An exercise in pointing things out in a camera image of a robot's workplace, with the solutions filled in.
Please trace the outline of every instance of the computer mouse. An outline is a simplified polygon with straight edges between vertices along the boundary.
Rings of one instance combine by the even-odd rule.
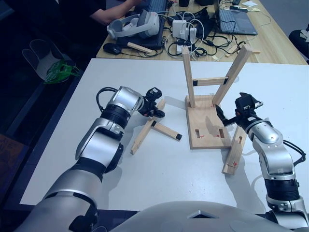
[[[114,43],[107,43],[103,46],[103,50],[107,53],[119,55],[121,53],[121,46]]]

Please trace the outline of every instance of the person's arm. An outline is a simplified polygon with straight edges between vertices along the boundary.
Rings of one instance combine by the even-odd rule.
[[[142,0],[126,0],[124,3],[112,7],[107,10],[99,9],[94,12],[90,17],[100,24],[108,25],[113,20],[121,18],[124,16],[133,6],[136,6],[141,3]]]

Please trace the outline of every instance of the desk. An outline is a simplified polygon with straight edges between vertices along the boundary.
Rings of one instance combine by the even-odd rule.
[[[249,58],[249,62],[255,62],[255,63],[277,63],[277,64],[306,64],[306,61],[304,58],[300,55],[299,51],[293,46],[293,44],[290,42],[290,40],[287,38],[287,36],[283,33],[283,31],[280,29],[278,24],[275,22],[275,20],[270,16],[270,14],[267,12],[267,10],[264,8],[264,6],[261,4],[259,0],[254,0],[258,5],[255,6],[261,10],[262,13],[268,15],[271,18],[271,23],[269,25],[265,25],[260,27],[262,24],[268,23],[269,18],[267,18],[265,15],[263,15],[261,12],[248,12],[248,16],[253,23],[255,29],[258,29],[258,35],[256,38],[251,35],[236,35],[238,38],[238,41],[244,41],[248,39],[252,39],[251,41],[248,41],[247,43],[250,44],[254,49],[260,50],[260,54],[253,54]],[[175,11],[190,11],[190,12],[197,12],[201,10],[202,6],[199,6],[192,0],[190,1],[190,4],[188,7],[174,7]],[[209,14],[214,13],[213,5],[210,5],[207,7],[207,11]],[[169,30],[164,31],[164,35],[169,35]],[[115,40],[113,40],[110,36],[108,36],[104,42],[105,43],[114,43]],[[215,44],[223,44],[226,43],[226,40],[216,38],[214,40]],[[214,53],[214,48],[202,45],[210,54]],[[136,51],[131,51],[129,49],[124,49],[124,52],[127,54],[137,55]],[[224,51],[220,50],[217,53],[217,57],[221,57],[224,54]],[[231,55],[230,57],[222,57],[221,61],[233,61],[236,57],[236,54]],[[139,58],[139,57],[133,57],[128,55],[119,54],[117,56],[108,54],[103,51],[102,47],[97,53],[97,58],[124,58],[124,59],[157,59],[157,60],[175,60],[174,58],[171,58],[166,51],[164,51],[161,55],[158,55],[154,58]],[[214,59],[211,56],[206,56],[198,59],[199,61],[214,61]]]
[[[192,62],[194,78],[226,74],[230,62]],[[147,76],[140,75],[140,68]],[[308,153],[309,66],[247,63],[222,101],[227,118],[234,116],[235,99],[245,91],[264,102],[257,110],[269,117],[284,138]],[[266,189],[252,143],[246,140],[235,176],[221,174],[227,150],[190,150],[184,98],[188,94],[182,61],[92,59],[68,103],[27,186],[21,204],[38,203],[60,174],[74,163],[76,147],[100,116],[96,93],[106,86],[128,86],[145,94],[162,90],[167,105],[161,123],[183,135],[180,142],[151,130],[133,156],[130,148],[146,118],[135,113],[121,141],[125,146],[119,166],[103,177],[99,209],[142,210],[157,203],[200,200],[225,203],[249,212],[268,210]],[[215,93],[217,86],[197,87],[199,94]],[[111,94],[104,93],[101,105]],[[236,126],[228,127],[230,135]],[[298,154],[291,151],[294,159]],[[296,167],[300,194],[309,210],[309,162]]]

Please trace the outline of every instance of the white table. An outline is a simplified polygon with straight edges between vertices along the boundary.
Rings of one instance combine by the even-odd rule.
[[[194,78],[224,76],[230,62],[191,62]],[[264,106],[284,138],[309,152],[309,66],[247,63],[222,101],[228,118],[234,116],[239,92],[252,94]],[[227,150],[190,150],[184,109],[187,95],[182,61],[92,59],[64,111],[20,203],[37,204],[60,174],[74,163],[75,150],[93,121],[100,116],[96,93],[106,86],[128,86],[141,94],[162,90],[166,117],[161,123],[183,135],[180,142],[151,130],[133,156],[130,148],[146,118],[137,112],[129,121],[118,167],[103,177],[99,209],[142,210],[157,203],[201,200],[237,206],[261,214],[268,210],[258,155],[247,139],[235,176],[221,173]],[[195,94],[215,93],[217,86],[196,87]],[[105,106],[111,94],[100,99]],[[236,126],[229,126],[233,136]],[[294,159],[299,155],[290,150]],[[309,163],[296,167],[300,194],[309,210]]]

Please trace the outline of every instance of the wooden block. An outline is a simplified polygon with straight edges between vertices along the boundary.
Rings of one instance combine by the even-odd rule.
[[[167,135],[168,137],[175,139],[177,141],[180,141],[182,138],[182,135],[179,134],[178,132],[162,125],[161,123],[154,121],[151,125],[156,131],[161,132],[165,135]]]
[[[238,53],[237,57],[235,58],[231,68],[227,72],[226,76],[228,77],[227,82],[224,85],[220,85],[218,91],[214,95],[212,99],[212,103],[214,105],[219,105],[228,90],[230,89],[231,85],[235,81],[237,75],[241,71],[242,67],[247,62],[249,56],[251,55],[253,49],[247,44],[242,46],[240,52]]]
[[[158,105],[157,108],[159,110],[163,110],[165,106],[165,100],[162,99]],[[151,125],[152,123],[157,120],[157,117],[152,117],[150,118],[146,124],[144,125],[144,127],[141,129],[140,133],[138,134],[138,136],[136,137],[136,139],[133,142],[133,145],[131,147],[131,154],[134,155],[135,152],[137,151],[137,149],[140,147],[141,143],[143,142],[144,138],[146,137],[146,135],[148,134],[148,132],[150,131]]]
[[[188,47],[184,46],[182,48],[182,51],[183,51],[183,66],[184,66],[185,78],[187,80],[190,107],[195,108],[196,103],[195,103],[195,98],[194,98],[189,49]]]
[[[213,86],[221,85],[227,80],[227,77],[214,77],[214,78],[203,78],[203,79],[193,79],[193,86]]]
[[[232,147],[228,152],[225,164],[222,169],[222,173],[230,175],[235,174],[235,171],[238,168],[243,146],[245,145],[246,142],[246,138],[247,133],[243,130],[243,128],[237,126],[232,141]]]
[[[189,97],[185,98],[187,124],[191,149],[228,148],[231,140],[227,129],[212,105],[213,95],[195,96],[196,108],[191,108]]]
[[[140,45],[137,45],[137,44],[131,43],[131,42],[128,42],[128,43],[127,43],[127,46],[128,46],[128,47],[131,47],[131,48],[134,48],[134,49],[136,49],[136,50],[139,50],[139,51],[141,51],[141,52],[148,53],[148,54],[150,54],[150,53],[153,52],[151,49],[148,49],[148,48],[146,48],[146,47],[142,47],[142,46],[140,46]]]
[[[260,54],[260,53],[261,53],[261,51],[257,50],[257,49],[253,49],[253,51],[252,51],[252,54]]]
[[[233,52],[236,51],[236,49],[237,49],[237,45],[234,45],[230,49],[228,49],[228,52],[233,53]],[[228,53],[225,54],[225,57],[230,57],[230,56],[231,56],[231,54],[228,54]]]

